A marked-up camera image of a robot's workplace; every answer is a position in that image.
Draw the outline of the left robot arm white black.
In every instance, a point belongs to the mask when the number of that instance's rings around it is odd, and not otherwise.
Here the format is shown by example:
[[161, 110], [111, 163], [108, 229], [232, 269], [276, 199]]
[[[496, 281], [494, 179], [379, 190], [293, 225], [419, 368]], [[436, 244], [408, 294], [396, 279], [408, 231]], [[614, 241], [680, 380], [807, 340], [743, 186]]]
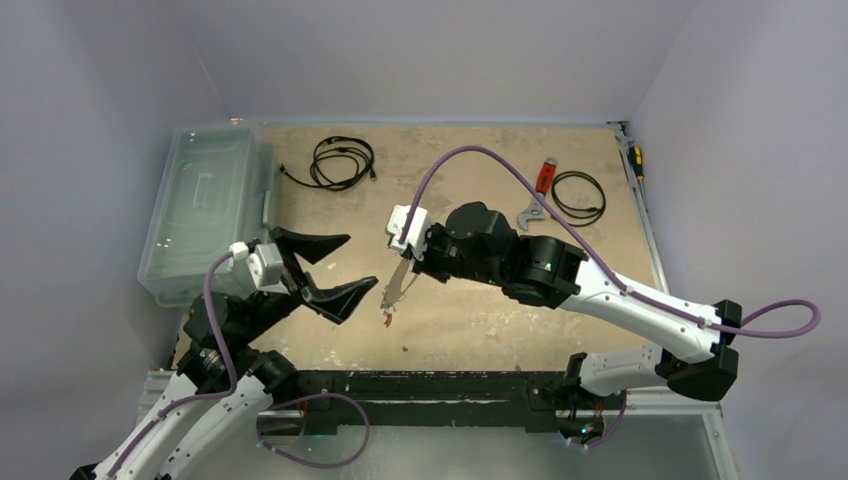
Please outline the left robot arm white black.
[[251, 346], [300, 307], [336, 324], [349, 319], [376, 277], [320, 289], [300, 265], [324, 259], [349, 239], [276, 227], [267, 243], [231, 244], [204, 276], [183, 328], [189, 348], [152, 409], [111, 454], [78, 467], [72, 478], [178, 479], [266, 409], [307, 417], [320, 403], [338, 400], [365, 420], [349, 396], [309, 386], [309, 373], [282, 354]]

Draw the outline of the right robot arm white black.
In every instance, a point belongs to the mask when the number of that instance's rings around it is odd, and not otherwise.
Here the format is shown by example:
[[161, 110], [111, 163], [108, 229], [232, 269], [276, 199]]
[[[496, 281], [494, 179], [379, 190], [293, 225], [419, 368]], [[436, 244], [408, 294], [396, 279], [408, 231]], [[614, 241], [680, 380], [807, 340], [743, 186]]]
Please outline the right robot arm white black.
[[588, 315], [646, 339], [641, 347], [573, 355], [561, 381], [573, 406], [651, 386], [717, 402], [737, 379], [739, 354], [731, 335], [718, 330], [739, 326], [741, 308], [734, 302], [697, 304], [626, 277], [612, 280], [584, 250], [550, 236], [521, 235], [481, 202], [460, 206], [444, 224], [416, 208], [404, 246], [415, 273], [442, 283], [487, 284], [521, 305]]

